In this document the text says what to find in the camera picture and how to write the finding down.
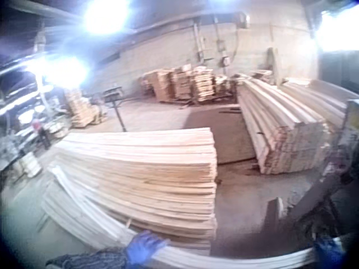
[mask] concrete floor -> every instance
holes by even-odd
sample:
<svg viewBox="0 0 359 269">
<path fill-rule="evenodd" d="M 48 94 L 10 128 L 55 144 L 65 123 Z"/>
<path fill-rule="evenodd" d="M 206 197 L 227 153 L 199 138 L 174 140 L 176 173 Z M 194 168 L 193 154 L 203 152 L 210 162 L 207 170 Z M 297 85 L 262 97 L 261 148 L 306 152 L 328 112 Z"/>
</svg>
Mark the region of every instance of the concrete floor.
<svg viewBox="0 0 359 269">
<path fill-rule="evenodd" d="M 128 131 L 166 130 L 210 126 L 215 131 L 219 163 L 250 159 L 252 146 L 240 114 L 219 113 L 236 105 L 206 105 L 181 109 L 180 106 L 158 104 L 153 100 L 129 101 L 120 108 Z M 97 126 L 74 132 L 120 132 L 113 110 L 109 119 Z M 41 155 L 46 167 L 53 151 Z M 260 175 L 251 170 L 255 161 L 242 161 L 218 167 L 215 212 L 217 237 L 212 243 L 213 256 L 264 257 L 261 232 L 267 203 L 282 197 L 284 207 L 295 204 L 310 188 L 311 171 L 276 176 Z M 2 235 L 14 254 L 30 268 L 43 268 L 46 260 L 66 253 L 88 252 L 91 249 L 61 229 L 52 220 L 43 223 L 42 194 L 52 177 L 43 171 L 34 179 L 23 179 L 9 185 L 2 193 Z"/>
</svg>

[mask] blue glove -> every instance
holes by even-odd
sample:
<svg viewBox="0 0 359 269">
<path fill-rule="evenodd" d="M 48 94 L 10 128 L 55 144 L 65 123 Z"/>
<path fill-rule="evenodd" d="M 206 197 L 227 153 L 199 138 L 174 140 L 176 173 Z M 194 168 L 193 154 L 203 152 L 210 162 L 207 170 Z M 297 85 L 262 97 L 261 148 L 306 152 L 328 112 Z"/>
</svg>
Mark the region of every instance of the blue glove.
<svg viewBox="0 0 359 269">
<path fill-rule="evenodd" d="M 143 264 L 168 244 L 169 240 L 160 239 L 150 231 L 137 234 L 126 248 L 128 262 L 131 265 Z"/>
<path fill-rule="evenodd" d="M 314 248 L 318 257 L 319 269 L 341 268 L 344 253 L 332 238 L 319 238 L 314 243 Z"/>
</svg>

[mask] concrete wall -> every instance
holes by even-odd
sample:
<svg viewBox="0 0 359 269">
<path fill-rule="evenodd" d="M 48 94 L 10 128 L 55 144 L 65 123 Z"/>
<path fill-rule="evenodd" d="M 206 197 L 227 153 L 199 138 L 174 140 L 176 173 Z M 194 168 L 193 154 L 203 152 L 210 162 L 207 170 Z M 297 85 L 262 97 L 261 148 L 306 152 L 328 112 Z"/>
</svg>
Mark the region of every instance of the concrete wall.
<svg viewBox="0 0 359 269">
<path fill-rule="evenodd" d="M 248 72 L 263 67 L 266 51 L 277 47 L 285 76 L 317 77 L 317 54 L 310 39 L 306 17 L 300 1 L 296 0 L 242 0 L 226 1 L 223 8 L 243 10 L 250 16 L 249 29 L 237 29 L 233 23 L 219 24 L 219 32 L 225 41 L 232 63 L 228 74 Z M 222 73 L 219 66 L 221 54 L 217 51 L 217 35 L 214 25 L 200 27 L 200 35 L 206 48 L 205 57 L 214 58 L 207 65 Z M 184 27 L 170 33 L 121 49 L 119 60 L 106 65 L 94 75 L 88 92 L 95 93 L 122 86 L 126 94 L 139 90 L 138 78 L 157 68 L 172 68 L 185 63 L 199 64 L 193 27 Z"/>
</svg>

